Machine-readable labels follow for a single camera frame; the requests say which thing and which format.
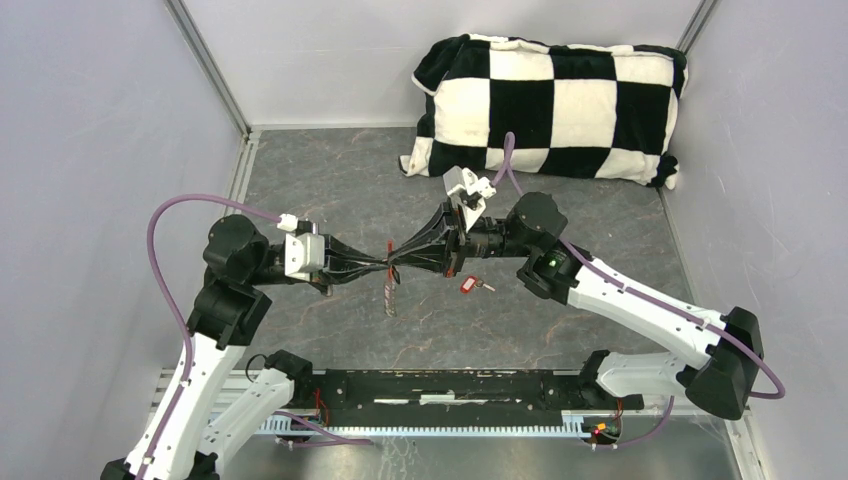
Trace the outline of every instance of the red tag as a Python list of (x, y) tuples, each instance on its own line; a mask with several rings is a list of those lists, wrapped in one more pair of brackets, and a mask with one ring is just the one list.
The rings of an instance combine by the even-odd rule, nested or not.
[(474, 285), (477, 284), (477, 277), (473, 275), (469, 275), (465, 281), (462, 282), (462, 285), (459, 286), (459, 291), (462, 293), (469, 293), (471, 290), (474, 290)]

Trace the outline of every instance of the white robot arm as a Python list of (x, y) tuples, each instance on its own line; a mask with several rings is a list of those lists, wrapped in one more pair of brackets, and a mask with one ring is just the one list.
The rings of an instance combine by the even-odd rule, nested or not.
[[(330, 295), (333, 285), (399, 266), (452, 277), (466, 258), (475, 257), (526, 257), (517, 276), (534, 295), (603, 315), (668, 350), (646, 355), (594, 352), (580, 373), (591, 388), (573, 392), (590, 407), (603, 403), (593, 403), (593, 395), (613, 399), (686, 395), (709, 413), (741, 417), (759, 368), (715, 331), (731, 335), (762, 357), (753, 314), (735, 308), (722, 315), (681, 302), (625, 277), (586, 251), (566, 248), (559, 236), (567, 220), (548, 195), (523, 195), (506, 218), (492, 219), (482, 216), (485, 200), (495, 193), (487, 180), (457, 167), (445, 175), (445, 183), (448, 200), (387, 259), (370, 257), (330, 235), (319, 235), (314, 224), (289, 215), (282, 216), (278, 225), (289, 233), (284, 243), (276, 245), (269, 244), (244, 216), (230, 215), (216, 222), (203, 254), (209, 265), (204, 287), (187, 322), (195, 349), (191, 376), (187, 381), (180, 378), (186, 362), (183, 352), (151, 425), (135, 449), (125, 459), (110, 462), (101, 478), (219, 478), (215, 472), (224, 471), (262, 422), (303, 396), (311, 364), (280, 351), (266, 361), (251, 387), (209, 423), (224, 379), (244, 355), (270, 306), (270, 300), (254, 286), (306, 283)], [(630, 289), (688, 312), (701, 324), (657, 302), (627, 294)], [(170, 399), (178, 391), (181, 398), (169, 411)], [(163, 419), (167, 422), (162, 435), (151, 445)]]

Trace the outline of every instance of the white bracket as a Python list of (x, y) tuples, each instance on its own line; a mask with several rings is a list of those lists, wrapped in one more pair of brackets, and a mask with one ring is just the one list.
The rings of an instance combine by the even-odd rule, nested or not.
[(633, 394), (683, 396), (685, 391), (676, 375), (684, 368), (686, 364), (669, 352), (643, 355), (613, 352), (601, 362), (597, 383), (618, 398)]
[(286, 234), (286, 258), (284, 261), (287, 277), (309, 281), (309, 274), (324, 267), (324, 237), (314, 233), (304, 233), (295, 237)]
[[(454, 208), (462, 210), (465, 232), (468, 233), (474, 223), (483, 216), (486, 199), (492, 198), (497, 190), (489, 183), (488, 178), (477, 178), (477, 175), (467, 168), (453, 167), (442, 176), (442, 180), (445, 182), (445, 191), (451, 199), (451, 204)], [(479, 198), (472, 208), (466, 199), (477, 195)]]
[(197, 450), (217, 454), (215, 471), (224, 477), (227, 463), (256, 430), (285, 406), (294, 394), (294, 382), (285, 373), (266, 368), (224, 413), (203, 430)]

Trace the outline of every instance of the metal corner post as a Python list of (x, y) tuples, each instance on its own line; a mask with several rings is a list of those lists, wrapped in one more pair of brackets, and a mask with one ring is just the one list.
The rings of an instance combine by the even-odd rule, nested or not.
[(721, 0), (701, 0), (698, 4), (698, 8), (695, 9), (695, 13), (692, 14), (692, 18), (689, 19), (689, 24), (686, 25), (683, 35), (677, 42), (678, 50), (689, 55), (692, 45), (695, 44), (695, 41), (701, 35), (701, 31), (703, 31), (704, 26), (715, 12), (715, 8), (718, 6), (720, 1)]
[(198, 63), (200, 63), (200, 67), (206, 74), (206, 78), (209, 79), (209, 83), (212, 84), (221, 102), (223, 102), (236, 129), (246, 139), (251, 132), (250, 124), (244, 118), (244, 114), (239, 108), (232, 91), (230, 91), (227, 82), (224, 80), (223, 75), (221, 75), (218, 65), (215, 64), (212, 53), (209, 52), (206, 42), (203, 41), (203, 37), (200, 35), (200, 31), (197, 29), (194, 20), (191, 18), (185, 2), (183, 0), (165, 0), (165, 5), (174, 17), (177, 26), (180, 27), (186, 43), (188, 43), (192, 53), (197, 58)]

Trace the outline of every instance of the pillow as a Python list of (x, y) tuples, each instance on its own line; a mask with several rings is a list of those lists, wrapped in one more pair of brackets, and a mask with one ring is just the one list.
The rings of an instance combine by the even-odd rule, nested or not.
[(412, 75), (426, 113), (399, 165), (406, 176), (497, 170), (512, 131), (516, 170), (671, 189), (668, 142), (686, 78), (686, 57), (672, 48), (451, 37)]

